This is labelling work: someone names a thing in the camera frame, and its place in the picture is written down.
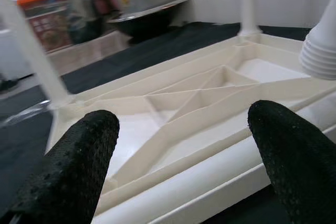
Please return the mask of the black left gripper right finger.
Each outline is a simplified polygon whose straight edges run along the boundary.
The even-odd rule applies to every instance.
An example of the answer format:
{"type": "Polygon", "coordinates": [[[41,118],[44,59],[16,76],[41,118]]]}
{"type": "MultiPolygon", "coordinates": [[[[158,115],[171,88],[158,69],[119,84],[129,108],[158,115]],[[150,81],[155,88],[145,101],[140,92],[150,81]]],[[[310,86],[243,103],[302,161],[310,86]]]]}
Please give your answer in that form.
{"type": "Polygon", "coordinates": [[[335,143],[286,106],[248,109],[248,126],[291,223],[335,223],[335,143]]]}

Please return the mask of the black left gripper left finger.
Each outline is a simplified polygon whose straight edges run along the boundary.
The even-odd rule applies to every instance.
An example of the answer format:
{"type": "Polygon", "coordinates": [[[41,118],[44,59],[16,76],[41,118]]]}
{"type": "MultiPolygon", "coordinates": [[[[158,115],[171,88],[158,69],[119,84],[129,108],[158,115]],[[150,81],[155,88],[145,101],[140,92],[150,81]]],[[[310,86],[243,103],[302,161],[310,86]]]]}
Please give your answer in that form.
{"type": "Polygon", "coordinates": [[[91,223],[119,131],[112,112],[87,113],[34,167],[1,223],[91,223]]]}

